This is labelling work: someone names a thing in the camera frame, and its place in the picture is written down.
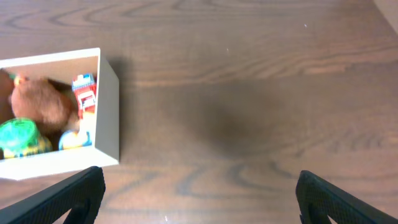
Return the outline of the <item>white cardboard box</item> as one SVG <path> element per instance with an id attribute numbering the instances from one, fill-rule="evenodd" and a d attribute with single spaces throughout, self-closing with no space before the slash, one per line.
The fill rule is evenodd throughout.
<path id="1" fill-rule="evenodd" d="M 7 159 L 1 162 L 3 179 L 24 180 L 119 163 L 119 79 L 99 48 L 5 59 L 1 61 L 1 68 L 14 72 L 27 70 L 33 75 L 46 73 L 60 82 L 71 79 L 74 74 L 96 72 L 99 87 L 92 145 L 25 159 Z"/>

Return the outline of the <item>brown plush toy with carrot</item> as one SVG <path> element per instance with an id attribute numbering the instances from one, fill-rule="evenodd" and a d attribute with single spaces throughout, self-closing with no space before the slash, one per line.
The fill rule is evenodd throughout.
<path id="1" fill-rule="evenodd" d="M 1 69 L 1 122 L 12 118 L 32 120 L 44 135 L 80 127 L 72 100 L 48 79 L 11 77 L 7 70 Z"/>

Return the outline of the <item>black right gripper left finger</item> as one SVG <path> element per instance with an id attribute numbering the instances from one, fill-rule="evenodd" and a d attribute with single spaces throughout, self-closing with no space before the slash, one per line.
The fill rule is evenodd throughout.
<path id="1" fill-rule="evenodd" d="M 1 223 L 94 223 L 106 190 L 103 170 L 92 166 L 1 209 Z"/>

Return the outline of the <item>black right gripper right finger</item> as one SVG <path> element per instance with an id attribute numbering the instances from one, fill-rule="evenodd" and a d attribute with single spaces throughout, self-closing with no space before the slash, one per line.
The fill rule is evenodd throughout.
<path id="1" fill-rule="evenodd" d="M 316 174 L 300 172 L 295 189 L 303 224 L 384 224 L 397 219 L 354 197 Z"/>

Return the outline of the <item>yellow ball with blue letters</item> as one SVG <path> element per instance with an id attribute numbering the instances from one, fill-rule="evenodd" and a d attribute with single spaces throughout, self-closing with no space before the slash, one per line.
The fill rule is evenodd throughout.
<path id="1" fill-rule="evenodd" d="M 39 137 L 23 149 L 2 149 L 5 159 L 27 157 L 52 151 L 52 143 L 46 137 Z"/>

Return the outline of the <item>red toy fire truck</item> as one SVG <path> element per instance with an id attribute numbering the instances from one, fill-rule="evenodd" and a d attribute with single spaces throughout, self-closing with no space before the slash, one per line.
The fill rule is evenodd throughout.
<path id="1" fill-rule="evenodd" d="M 78 103 L 78 116 L 83 119 L 83 113 L 95 112 L 96 79 L 92 73 L 77 75 L 72 80 L 72 91 Z"/>

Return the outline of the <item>blue and yellow duck toy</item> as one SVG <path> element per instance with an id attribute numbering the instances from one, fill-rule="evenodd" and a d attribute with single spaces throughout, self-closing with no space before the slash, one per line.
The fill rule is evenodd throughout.
<path id="1" fill-rule="evenodd" d="M 78 147 L 91 146 L 95 135 L 96 115 L 84 112 L 77 130 L 65 131 L 58 142 L 58 149 L 66 150 Z"/>

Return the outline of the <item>green round toy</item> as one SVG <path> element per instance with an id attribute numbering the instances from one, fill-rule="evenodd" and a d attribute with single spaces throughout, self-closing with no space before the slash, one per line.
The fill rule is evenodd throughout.
<path id="1" fill-rule="evenodd" d="M 31 119 L 10 119 L 1 125 L 1 148 L 22 150 L 36 143 L 39 136 L 39 130 Z"/>

